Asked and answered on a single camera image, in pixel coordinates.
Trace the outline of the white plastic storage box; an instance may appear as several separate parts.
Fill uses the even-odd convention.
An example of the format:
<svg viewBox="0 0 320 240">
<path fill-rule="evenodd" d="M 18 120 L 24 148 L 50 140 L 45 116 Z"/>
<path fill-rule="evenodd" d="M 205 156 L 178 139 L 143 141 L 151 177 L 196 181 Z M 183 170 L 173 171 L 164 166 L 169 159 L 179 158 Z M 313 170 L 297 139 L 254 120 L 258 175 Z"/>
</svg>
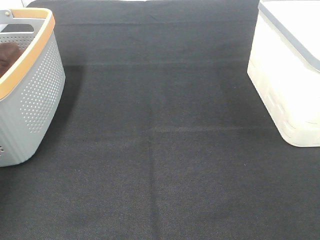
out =
<svg viewBox="0 0 320 240">
<path fill-rule="evenodd" d="M 320 145 L 320 3 L 261 0 L 247 74 L 281 137 Z"/>
</svg>

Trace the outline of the grey basket with orange rim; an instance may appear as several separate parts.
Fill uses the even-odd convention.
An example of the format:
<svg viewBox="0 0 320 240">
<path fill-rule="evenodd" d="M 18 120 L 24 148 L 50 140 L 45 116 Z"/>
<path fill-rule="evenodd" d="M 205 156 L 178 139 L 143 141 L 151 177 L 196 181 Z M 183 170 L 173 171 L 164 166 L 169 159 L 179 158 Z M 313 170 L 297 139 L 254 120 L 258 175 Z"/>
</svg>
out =
<svg viewBox="0 0 320 240">
<path fill-rule="evenodd" d="M 47 8 L 0 12 L 1 43 L 17 43 L 21 56 L 0 77 L 0 165 L 30 159 L 59 105 L 65 72 L 56 41 L 55 18 Z"/>
</svg>

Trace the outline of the brown towels in basket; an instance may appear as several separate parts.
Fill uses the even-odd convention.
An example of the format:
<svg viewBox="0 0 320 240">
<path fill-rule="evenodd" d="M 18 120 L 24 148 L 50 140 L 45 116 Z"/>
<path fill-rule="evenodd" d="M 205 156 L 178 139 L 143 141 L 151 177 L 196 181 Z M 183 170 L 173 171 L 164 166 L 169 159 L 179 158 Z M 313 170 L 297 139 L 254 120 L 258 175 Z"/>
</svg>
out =
<svg viewBox="0 0 320 240">
<path fill-rule="evenodd" d="M 21 56 L 22 51 L 15 42 L 4 42 L 0 44 L 0 76 L 2 77 L 8 69 Z"/>
</svg>

